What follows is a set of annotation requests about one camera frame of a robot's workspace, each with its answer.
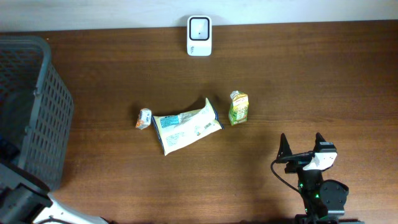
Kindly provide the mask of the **yellow snack bag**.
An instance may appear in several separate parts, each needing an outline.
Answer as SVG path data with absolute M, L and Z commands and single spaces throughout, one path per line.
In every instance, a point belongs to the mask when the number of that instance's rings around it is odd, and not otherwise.
M 205 106 L 201 109 L 177 115 L 152 116 L 152 123 L 165 156 L 224 129 L 208 98 L 205 98 Z

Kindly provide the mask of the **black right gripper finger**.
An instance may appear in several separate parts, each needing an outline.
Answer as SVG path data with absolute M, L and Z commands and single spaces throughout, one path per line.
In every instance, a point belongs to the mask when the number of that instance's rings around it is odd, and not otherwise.
M 289 143 L 284 133 L 280 136 L 280 146 L 277 153 L 277 159 L 283 159 L 285 157 L 291 156 L 292 151 L 290 149 Z
M 324 148 L 322 142 L 325 142 L 325 139 L 320 133 L 316 133 L 314 151 L 321 151 Z

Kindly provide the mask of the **small orange white packet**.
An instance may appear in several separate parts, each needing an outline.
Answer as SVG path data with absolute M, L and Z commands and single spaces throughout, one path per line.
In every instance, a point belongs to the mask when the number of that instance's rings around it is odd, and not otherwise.
M 152 121 L 152 111 L 148 108 L 143 108 L 140 110 L 138 119 L 136 122 L 136 128 L 145 129 L 151 125 Z

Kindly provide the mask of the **grey plastic mesh basket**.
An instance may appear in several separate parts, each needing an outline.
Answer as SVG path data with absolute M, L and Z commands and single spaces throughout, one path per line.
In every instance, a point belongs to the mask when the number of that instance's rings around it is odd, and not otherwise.
M 50 190 L 62 181 L 73 112 L 49 44 L 36 36 L 2 36 L 1 138 L 15 147 L 12 163 Z

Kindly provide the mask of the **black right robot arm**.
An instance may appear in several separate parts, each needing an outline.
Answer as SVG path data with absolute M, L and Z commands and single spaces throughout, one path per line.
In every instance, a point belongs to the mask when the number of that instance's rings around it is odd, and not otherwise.
M 272 161 L 271 172 L 302 198 L 304 214 L 294 217 L 295 223 L 361 223 L 360 220 L 342 220 L 349 187 L 337 180 L 325 180 L 322 173 L 333 166 L 337 150 L 320 133 L 315 135 L 313 150 L 294 154 L 284 133 L 280 136 L 279 150 Z M 297 186 L 289 184 L 274 170 L 274 164 L 284 164 L 286 174 L 297 174 Z

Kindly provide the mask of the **white barcode scanner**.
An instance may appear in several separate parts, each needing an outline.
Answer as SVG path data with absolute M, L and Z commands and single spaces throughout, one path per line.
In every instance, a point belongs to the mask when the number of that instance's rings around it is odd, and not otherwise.
M 212 20 L 209 16 L 190 16 L 187 19 L 187 54 L 207 57 L 212 53 Z

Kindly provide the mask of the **green drink carton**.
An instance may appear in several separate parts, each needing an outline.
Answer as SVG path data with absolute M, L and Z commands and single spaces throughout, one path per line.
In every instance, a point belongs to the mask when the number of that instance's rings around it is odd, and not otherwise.
M 228 113 L 229 122 L 232 126 L 246 122 L 248 120 L 248 95 L 235 90 L 231 92 L 230 98 L 232 103 Z

